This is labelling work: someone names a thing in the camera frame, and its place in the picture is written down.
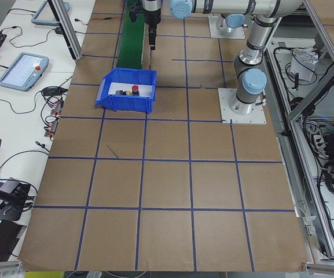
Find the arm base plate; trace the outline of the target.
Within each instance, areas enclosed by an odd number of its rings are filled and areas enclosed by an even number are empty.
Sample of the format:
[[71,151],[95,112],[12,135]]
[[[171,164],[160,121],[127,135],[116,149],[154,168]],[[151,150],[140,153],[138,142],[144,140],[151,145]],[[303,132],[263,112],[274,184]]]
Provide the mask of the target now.
[[265,125],[263,105],[256,105],[260,97],[252,104],[244,104],[237,99],[237,89],[219,88],[219,105],[222,123],[237,125]]
[[243,14],[226,14],[209,16],[211,38],[244,39],[243,25],[245,16]]

